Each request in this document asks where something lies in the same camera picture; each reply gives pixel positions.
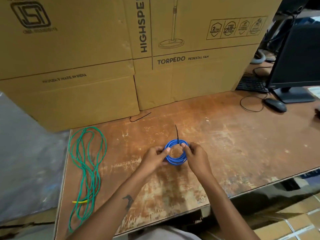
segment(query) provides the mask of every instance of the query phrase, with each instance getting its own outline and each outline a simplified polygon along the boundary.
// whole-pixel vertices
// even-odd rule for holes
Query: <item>person's left hand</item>
[[[165,160],[169,152],[169,147],[164,150],[164,147],[160,145],[149,148],[136,171],[143,174],[146,178],[149,177],[160,166],[169,164]]]

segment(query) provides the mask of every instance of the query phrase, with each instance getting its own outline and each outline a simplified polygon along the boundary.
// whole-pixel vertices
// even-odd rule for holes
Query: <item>person's left arm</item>
[[[151,174],[161,165],[167,164],[163,160],[168,155],[170,148],[162,150],[162,146],[151,147],[131,176],[67,240],[112,239]]]

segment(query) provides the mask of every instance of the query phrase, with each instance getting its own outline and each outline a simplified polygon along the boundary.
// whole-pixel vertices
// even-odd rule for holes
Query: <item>keyboard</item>
[[[256,77],[243,76],[236,88],[236,90],[246,90],[253,92],[269,92],[266,88],[266,83]]]

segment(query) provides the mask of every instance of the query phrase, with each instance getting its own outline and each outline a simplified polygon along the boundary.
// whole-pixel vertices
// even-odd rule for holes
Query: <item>forearm tattoo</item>
[[[129,209],[130,209],[130,207],[131,207],[131,205],[132,205],[132,203],[134,202],[134,200],[133,200],[133,198],[132,198],[129,194],[127,194],[127,196],[126,196],[126,197],[123,197],[122,199],[123,199],[123,200],[124,200],[124,199],[127,199],[127,200],[128,200],[128,204],[127,204],[127,206],[125,207],[125,210],[128,212]]]

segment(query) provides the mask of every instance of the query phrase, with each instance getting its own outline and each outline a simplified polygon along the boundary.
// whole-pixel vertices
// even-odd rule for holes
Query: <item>black zip tie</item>
[[[178,144],[180,144],[180,143],[179,143],[178,128],[177,128],[177,125],[176,125],[176,124],[175,124],[175,126],[176,126],[176,131],[177,131],[177,140],[178,140]]]
[[[138,118],[138,119],[136,119],[136,120],[134,120],[134,121],[131,120],[131,116],[130,116],[129,120],[130,120],[130,122],[136,122],[137,120],[142,119],[143,117],[146,117],[146,116],[149,115],[149,114],[151,114],[151,112],[150,112],[150,113],[147,113],[146,115],[144,115],[144,116],[142,116],[141,118]]]

